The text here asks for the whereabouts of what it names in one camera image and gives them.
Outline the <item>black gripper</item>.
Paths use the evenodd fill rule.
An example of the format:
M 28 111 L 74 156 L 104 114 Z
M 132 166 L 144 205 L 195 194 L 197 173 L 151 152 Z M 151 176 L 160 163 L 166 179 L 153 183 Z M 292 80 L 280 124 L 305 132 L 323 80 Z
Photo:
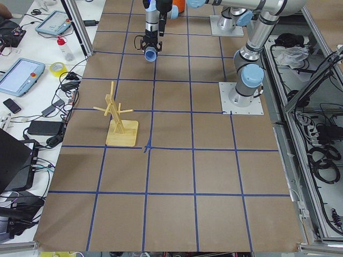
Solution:
M 166 14 L 172 10 L 173 0 L 156 0 L 156 9 L 160 14 Z
M 165 26 L 167 22 L 167 14 L 159 14 L 159 36 L 163 37 L 165 33 Z M 144 51 L 147 47 L 154 47 L 157 52 L 162 51 L 162 41 L 158 41 L 158 34 L 146 34 L 140 40 L 140 50 Z

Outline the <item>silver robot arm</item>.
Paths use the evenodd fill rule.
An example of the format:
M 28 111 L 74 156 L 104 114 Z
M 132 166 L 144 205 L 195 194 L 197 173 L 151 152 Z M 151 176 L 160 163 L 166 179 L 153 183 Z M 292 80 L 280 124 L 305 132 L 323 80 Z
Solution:
M 266 40 L 281 16 L 295 14 L 306 4 L 306 1 L 186 1 L 191 8 L 205 4 L 213 6 L 236 7 L 247 10 L 259 10 L 258 20 L 245 44 L 234 57 L 238 82 L 228 96 L 232 104 L 248 107 L 256 89 L 264 79 L 263 69 L 255 64 L 260 58 Z
M 145 34 L 139 35 L 141 50 L 145 59 L 155 61 L 158 53 L 162 50 L 162 41 L 165 26 L 168 19 L 176 19 L 184 12 L 185 6 L 197 8 L 202 2 L 182 1 L 143 1 L 145 8 Z M 242 37 L 243 27 L 252 20 L 253 12 L 249 9 L 224 6 L 219 16 L 210 16 L 211 32 L 214 36 Z

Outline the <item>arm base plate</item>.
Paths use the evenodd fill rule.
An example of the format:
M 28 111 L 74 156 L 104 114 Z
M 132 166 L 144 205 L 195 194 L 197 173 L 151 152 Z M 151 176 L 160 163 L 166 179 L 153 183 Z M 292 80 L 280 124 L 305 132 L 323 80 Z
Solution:
M 236 82 L 219 82 L 222 113 L 227 115 L 263 115 L 258 90 L 252 96 L 242 96 L 236 91 Z
M 211 32 L 213 36 L 243 37 L 241 26 L 236 26 L 233 19 L 222 16 L 210 16 Z

